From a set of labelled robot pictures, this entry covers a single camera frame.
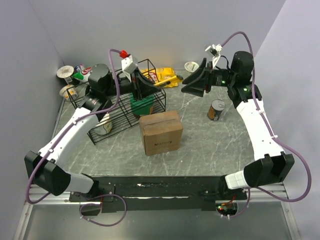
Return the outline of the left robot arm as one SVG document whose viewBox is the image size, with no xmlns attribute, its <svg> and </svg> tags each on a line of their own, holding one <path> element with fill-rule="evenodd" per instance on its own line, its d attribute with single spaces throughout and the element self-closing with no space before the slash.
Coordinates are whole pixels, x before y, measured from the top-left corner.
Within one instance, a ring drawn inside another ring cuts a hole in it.
<svg viewBox="0 0 320 240">
<path fill-rule="evenodd" d="M 98 197 L 97 180 L 86 174 L 70 173 L 64 170 L 64 164 L 79 140 L 118 105 L 120 95 L 132 94 L 134 100 L 142 100 L 161 90 L 141 73 L 136 63 L 123 66 L 121 73 L 125 76 L 118 78 L 116 71 L 100 63 L 74 75 L 87 84 L 89 92 L 58 134 L 38 152 L 29 151 L 24 157 L 28 188 L 35 184 L 54 196 L 65 191 L 80 192 L 87 201 Z"/>
</svg>

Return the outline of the brown cardboard express box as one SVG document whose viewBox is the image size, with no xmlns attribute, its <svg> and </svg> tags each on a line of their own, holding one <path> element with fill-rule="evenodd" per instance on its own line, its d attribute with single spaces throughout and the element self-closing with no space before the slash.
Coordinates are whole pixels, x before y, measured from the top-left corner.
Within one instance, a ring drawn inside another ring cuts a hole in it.
<svg viewBox="0 0 320 240">
<path fill-rule="evenodd" d="M 147 156 L 172 152 L 180 147 L 183 125 L 176 110 L 142 116 L 139 126 Z"/>
</svg>

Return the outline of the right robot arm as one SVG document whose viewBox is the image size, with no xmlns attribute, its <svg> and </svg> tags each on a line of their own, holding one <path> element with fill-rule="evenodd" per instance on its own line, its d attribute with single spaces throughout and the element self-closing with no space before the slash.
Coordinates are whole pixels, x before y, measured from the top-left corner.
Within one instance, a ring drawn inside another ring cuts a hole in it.
<svg viewBox="0 0 320 240">
<path fill-rule="evenodd" d="M 237 51 L 226 68 L 219 68 L 216 67 L 218 51 L 212 50 L 211 53 L 214 56 L 211 61 L 204 58 L 199 67 L 183 79 L 181 92 L 203 97 L 213 86 L 226 87 L 228 97 L 244 122 L 253 147 L 254 161 L 243 170 L 223 176 L 218 193 L 228 200 L 237 189 L 283 182 L 295 159 L 277 142 L 269 125 L 262 95 L 254 81 L 253 54 Z"/>
</svg>

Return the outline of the yellow utility knife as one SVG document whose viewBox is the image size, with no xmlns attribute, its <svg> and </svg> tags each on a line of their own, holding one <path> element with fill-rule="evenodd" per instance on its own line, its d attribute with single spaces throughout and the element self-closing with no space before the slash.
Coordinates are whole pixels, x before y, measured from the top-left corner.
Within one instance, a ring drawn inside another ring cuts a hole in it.
<svg viewBox="0 0 320 240">
<path fill-rule="evenodd" d="M 159 81 L 154 83 L 153 85 L 155 87 L 161 87 L 161 88 L 165 88 L 166 86 L 170 85 L 171 87 L 177 87 L 179 85 L 179 83 L 181 83 L 184 80 L 184 78 L 181 75 L 175 75 L 172 76 L 170 78 L 167 78 L 165 80 Z"/>
</svg>

